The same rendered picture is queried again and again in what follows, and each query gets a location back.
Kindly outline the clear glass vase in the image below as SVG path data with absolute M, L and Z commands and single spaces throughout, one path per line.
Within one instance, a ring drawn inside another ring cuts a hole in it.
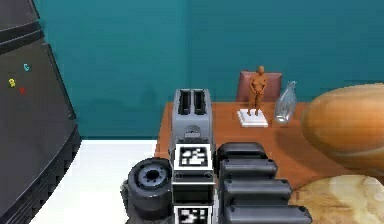
M 297 104 L 296 84 L 296 81 L 289 81 L 275 103 L 274 119 L 277 123 L 288 124 L 295 112 Z

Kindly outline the large orange round vessel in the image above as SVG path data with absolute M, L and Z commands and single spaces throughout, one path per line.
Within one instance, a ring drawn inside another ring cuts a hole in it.
M 306 140 L 355 172 L 384 179 L 384 83 L 338 88 L 305 109 Z

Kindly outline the grey two-slot toaster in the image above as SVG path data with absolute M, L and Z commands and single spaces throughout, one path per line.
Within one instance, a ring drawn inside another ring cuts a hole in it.
M 171 118 L 171 144 L 214 143 L 208 89 L 177 89 Z

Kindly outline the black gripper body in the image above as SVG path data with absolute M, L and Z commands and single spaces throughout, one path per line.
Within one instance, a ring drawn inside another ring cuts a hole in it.
M 171 174 L 169 161 L 159 157 L 132 167 L 120 186 L 128 216 L 125 224 L 173 224 Z

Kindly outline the orange wooden table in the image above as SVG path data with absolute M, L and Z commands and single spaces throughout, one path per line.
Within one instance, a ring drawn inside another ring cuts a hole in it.
M 215 103 L 213 129 L 216 143 L 261 143 L 268 156 L 277 162 L 278 175 L 288 179 L 294 188 L 326 177 L 361 174 L 327 157 L 306 140 L 301 129 L 301 118 L 308 105 L 300 103 L 293 120 L 287 125 L 281 125 L 273 121 L 274 105 L 266 103 L 263 111 L 269 126 L 243 128 L 237 117 L 237 111 L 242 106 L 240 103 Z

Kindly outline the brown human figure statue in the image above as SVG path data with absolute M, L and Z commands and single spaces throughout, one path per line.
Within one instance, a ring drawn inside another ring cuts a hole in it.
M 237 112 L 242 127 L 268 126 L 267 119 L 261 110 L 266 87 L 267 77 L 264 67 L 259 66 L 255 74 L 250 78 L 247 108 L 240 109 Z

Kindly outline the beige marbled round plate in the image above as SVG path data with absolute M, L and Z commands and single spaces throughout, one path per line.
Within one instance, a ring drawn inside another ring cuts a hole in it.
M 384 224 L 384 186 L 373 177 L 314 181 L 294 190 L 290 203 L 305 206 L 313 224 Z

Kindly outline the black fridge with magnets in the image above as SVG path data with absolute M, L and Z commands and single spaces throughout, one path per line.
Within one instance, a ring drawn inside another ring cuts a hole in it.
M 0 224 L 28 224 L 81 144 L 33 0 L 0 0 Z

